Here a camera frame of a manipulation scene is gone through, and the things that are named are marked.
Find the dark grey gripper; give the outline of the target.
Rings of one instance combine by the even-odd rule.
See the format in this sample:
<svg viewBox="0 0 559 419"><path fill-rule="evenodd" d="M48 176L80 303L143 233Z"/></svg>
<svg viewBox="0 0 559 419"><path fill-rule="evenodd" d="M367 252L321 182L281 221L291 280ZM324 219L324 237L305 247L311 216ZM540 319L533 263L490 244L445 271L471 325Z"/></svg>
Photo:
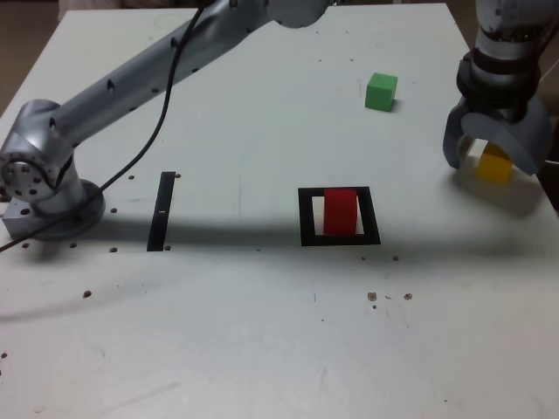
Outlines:
<svg viewBox="0 0 559 419"><path fill-rule="evenodd" d="M526 175L538 174L552 148L549 114L538 97L495 107L466 96L448 115L443 152L459 169L472 147L472 137L498 146Z"/></svg>

